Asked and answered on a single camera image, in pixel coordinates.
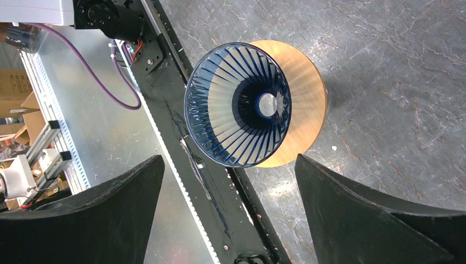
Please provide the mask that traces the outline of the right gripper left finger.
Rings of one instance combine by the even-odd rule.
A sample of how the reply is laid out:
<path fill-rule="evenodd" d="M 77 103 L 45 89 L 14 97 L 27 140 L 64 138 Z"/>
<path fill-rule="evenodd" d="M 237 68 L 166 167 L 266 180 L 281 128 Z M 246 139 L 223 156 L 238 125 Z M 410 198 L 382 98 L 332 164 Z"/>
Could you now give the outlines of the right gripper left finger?
<path fill-rule="evenodd" d="M 1 263 L 142 263 L 165 164 L 124 174 L 35 210 L 1 214 Z"/>

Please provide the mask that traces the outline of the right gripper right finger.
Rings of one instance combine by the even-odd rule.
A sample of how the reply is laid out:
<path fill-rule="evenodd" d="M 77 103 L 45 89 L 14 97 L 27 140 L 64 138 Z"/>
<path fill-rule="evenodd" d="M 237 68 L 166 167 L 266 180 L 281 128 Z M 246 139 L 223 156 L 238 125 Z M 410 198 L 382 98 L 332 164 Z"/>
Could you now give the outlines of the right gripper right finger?
<path fill-rule="evenodd" d="M 319 263 L 465 263 L 465 212 L 403 200 L 298 155 Z"/>

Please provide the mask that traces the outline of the round wooden dripper stand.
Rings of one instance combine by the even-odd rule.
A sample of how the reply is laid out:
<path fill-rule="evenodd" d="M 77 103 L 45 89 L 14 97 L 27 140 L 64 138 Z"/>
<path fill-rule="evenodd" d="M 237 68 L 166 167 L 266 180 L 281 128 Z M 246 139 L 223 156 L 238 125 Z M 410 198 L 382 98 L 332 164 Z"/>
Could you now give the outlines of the round wooden dripper stand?
<path fill-rule="evenodd" d="M 314 63 L 297 48 L 280 41 L 251 42 L 277 62 L 291 92 L 291 123 L 280 147 L 260 168 L 283 166 L 305 153 L 321 132 L 328 111 L 328 93 Z"/>

